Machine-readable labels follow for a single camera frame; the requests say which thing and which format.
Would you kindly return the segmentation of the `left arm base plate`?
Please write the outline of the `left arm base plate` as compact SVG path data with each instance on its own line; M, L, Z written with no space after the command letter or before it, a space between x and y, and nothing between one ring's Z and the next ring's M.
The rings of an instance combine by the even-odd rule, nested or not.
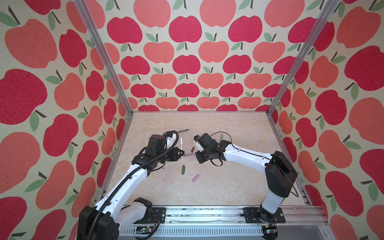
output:
M150 208L146 211L145 216L134 224L151 224L155 221L159 221L161 224L165 223L166 218L166 208Z

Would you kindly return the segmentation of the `yellow-tipped white pen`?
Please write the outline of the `yellow-tipped white pen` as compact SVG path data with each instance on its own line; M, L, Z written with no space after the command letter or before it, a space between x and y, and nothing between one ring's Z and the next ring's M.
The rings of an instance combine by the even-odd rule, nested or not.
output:
M180 145L181 145L180 150L183 150L183 138L182 137L180 137Z

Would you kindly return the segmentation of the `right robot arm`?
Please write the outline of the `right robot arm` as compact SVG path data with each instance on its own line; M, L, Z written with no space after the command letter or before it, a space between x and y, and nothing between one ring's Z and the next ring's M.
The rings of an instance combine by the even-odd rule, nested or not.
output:
M284 199L295 190L294 183L298 173L282 152L255 152L236 146L231 141L217 142L207 133L195 136L194 142L199 149L195 155L200 164L213 160L219 160L221 164L224 161L235 162L265 174L269 190L259 212L266 220L276 215Z

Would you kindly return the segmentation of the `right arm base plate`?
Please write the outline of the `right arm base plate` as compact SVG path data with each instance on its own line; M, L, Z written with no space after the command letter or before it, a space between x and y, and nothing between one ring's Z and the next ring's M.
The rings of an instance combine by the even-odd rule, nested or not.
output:
M241 217L244 217L247 224L272 224L286 223L285 215L281 208L277 208L274 214L269 213L267 210L259 207L247 207L243 208Z

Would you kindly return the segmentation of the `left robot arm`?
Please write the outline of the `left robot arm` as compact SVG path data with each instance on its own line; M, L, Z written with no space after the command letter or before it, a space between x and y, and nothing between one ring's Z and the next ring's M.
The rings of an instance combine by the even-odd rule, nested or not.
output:
M116 240L121 229L135 223L153 225L144 239L152 237L161 223L152 213L152 202L138 198L128 207L125 203L149 174L158 170L159 163L176 162L184 155L184 151L176 146L178 140L177 131L152 135L148 145L134 157L128 171L114 188L93 207L85 206L81 210L76 238Z

